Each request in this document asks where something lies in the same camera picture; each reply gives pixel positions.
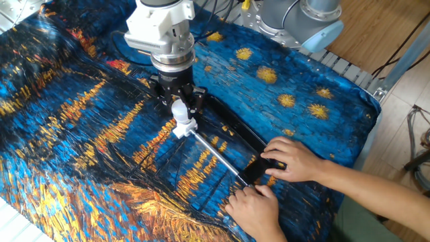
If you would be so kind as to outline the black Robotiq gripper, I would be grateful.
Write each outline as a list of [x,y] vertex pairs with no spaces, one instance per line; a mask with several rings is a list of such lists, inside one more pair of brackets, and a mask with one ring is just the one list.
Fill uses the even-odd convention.
[[164,106],[170,107],[173,96],[176,95],[182,101],[187,101],[189,116],[202,109],[206,88],[194,85],[192,67],[172,73],[159,71],[159,76],[150,76],[148,84],[153,95]]

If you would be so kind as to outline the person's right hand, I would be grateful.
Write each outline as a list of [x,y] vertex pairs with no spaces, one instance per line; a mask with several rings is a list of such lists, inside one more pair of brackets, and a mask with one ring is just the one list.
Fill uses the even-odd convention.
[[261,156],[285,163],[285,170],[267,169],[266,174],[287,182],[317,182],[325,164],[302,143],[282,136],[273,138]]

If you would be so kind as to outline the person's left hand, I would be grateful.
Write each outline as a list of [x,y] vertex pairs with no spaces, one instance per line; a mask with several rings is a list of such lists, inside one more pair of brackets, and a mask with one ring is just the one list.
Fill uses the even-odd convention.
[[268,186],[237,190],[229,197],[225,210],[258,242],[288,241],[280,228],[277,198]]

